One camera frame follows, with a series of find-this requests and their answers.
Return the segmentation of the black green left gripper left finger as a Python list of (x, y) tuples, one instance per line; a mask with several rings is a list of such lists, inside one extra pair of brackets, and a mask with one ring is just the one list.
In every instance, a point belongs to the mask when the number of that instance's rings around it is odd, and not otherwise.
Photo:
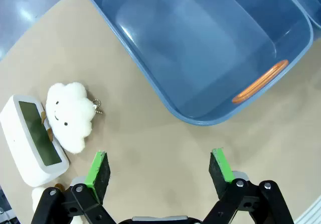
[(78, 216), (89, 223), (115, 223), (102, 205), (109, 179), (107, 153), (97, 152), (83, 183), (43, 191), (31, 223), (71, 223)]

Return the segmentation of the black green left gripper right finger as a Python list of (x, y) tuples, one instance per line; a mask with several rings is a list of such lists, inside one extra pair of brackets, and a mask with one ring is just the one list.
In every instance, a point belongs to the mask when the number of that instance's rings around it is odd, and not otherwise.
[(293, 223), (277, 183), (255, 185), (237, 178), (221, 148), (210, 153), (209, 173), (219, 200), (202, 223), (231, 223), (238, 211), (247, 212), (254, 223)]

